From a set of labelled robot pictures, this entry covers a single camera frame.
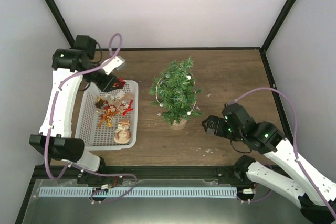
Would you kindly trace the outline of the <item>small green christmas tree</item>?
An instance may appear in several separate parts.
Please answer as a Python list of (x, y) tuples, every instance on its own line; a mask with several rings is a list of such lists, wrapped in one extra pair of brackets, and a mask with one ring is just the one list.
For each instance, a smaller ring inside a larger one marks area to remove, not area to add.
[(172, 61), (153, 79), (149, 91), (155, 97), (152, 105), (164, 109), (160, 117), (174, 130), (183, 129), (192, 116), (202, 115), (196, 105), (201, 89), (195, 86), (193, 66), (192, 57), (183, 61)]

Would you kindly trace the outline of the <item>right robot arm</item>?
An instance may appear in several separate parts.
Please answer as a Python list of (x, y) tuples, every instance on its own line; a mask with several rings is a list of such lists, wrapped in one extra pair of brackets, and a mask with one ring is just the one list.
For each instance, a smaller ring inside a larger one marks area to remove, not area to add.
[(244, 154), (235, 163), (233, 177), (238, 183), (264, 185), (290, 200), (311, 223), (333, 223), (335, 182), (313, 167), (272, 123), (257, 123), (238, 103), (226, 105), (222, 117), (210, 115), (202, 122), (205, 132), (230, 141), (242, 142), (276, 163), (282, 175)]

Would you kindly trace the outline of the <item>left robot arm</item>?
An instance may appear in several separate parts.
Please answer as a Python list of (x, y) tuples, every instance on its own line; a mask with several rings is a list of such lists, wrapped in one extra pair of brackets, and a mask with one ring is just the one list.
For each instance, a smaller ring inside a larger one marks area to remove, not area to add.
[(107, 170), (100, 166), (102, 158), (89, 152), (82, 139), (71, 136), (73, 108), (82, 80), (93, 83), (102, 92), (122, 88), (112, 73), (124, 64), (118, 57), (122, 45), (119, 44), (116, 50), (109, 48), (110, 57), (103, 63), (93, 63), (97, 44), (93, 38), (79, 35), (73, 47), (57, 49), (52, 56), (53, 85), (48, 109), (38, 134), (29, 138), (30, 145), (43, 155), (51, 179), (54, 177), (49, 167), (50, 159), (89, 172), (88, 176), (95, 184), (102, 184), (107, 178)]

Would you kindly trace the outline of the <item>white perforated plastic basket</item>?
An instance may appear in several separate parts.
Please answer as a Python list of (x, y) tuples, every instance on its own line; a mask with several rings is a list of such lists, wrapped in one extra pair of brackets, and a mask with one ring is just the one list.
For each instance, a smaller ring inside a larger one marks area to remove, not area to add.
[[(75, 138), (84, 141), (89, 151), (112, 151), (131, 148), (137, 139), (139, 86), (127, 80), (122, 89), (101, 92), (95, 84), (83, 93)], [(131, 136), (116, 140), (120, 121), (129, 122)]]

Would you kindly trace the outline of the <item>red gift box ornament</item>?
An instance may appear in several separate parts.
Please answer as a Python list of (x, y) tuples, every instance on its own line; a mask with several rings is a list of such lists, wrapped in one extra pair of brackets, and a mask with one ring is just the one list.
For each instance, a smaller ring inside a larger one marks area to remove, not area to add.
[(125, 81), (122, 78), (118, 78), (118, 87), (122, 89), (125, 85)]

